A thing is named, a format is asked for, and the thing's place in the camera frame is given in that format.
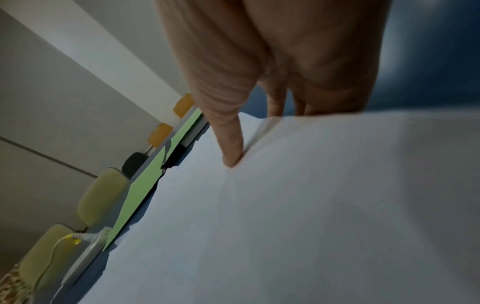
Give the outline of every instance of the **chair backrest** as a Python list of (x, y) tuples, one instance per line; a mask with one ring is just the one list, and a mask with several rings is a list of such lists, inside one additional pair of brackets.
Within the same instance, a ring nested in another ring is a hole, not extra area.
[(129, 180), (118, 170), (102, 172), (78, 202), (77, 213), (88, 226), (96, 224), (126, 188)]
[[(32, 247), (21, 261), (18, 268), (20, 278), (30, 287), (34, 287), (40, 275), (48, 267), (55, 244), (64, 236), (73, 233), (70, 228), (56, 224), (52, 226)], [(38, 287), (45, 286), (55, 279), (62, 270), (65, 270), (69, 260), (69, 255), (75, 247), (72, 239), (65, 239), (60, 242), (55, 250), (53, 260), (48, 270), (38, 283)]]

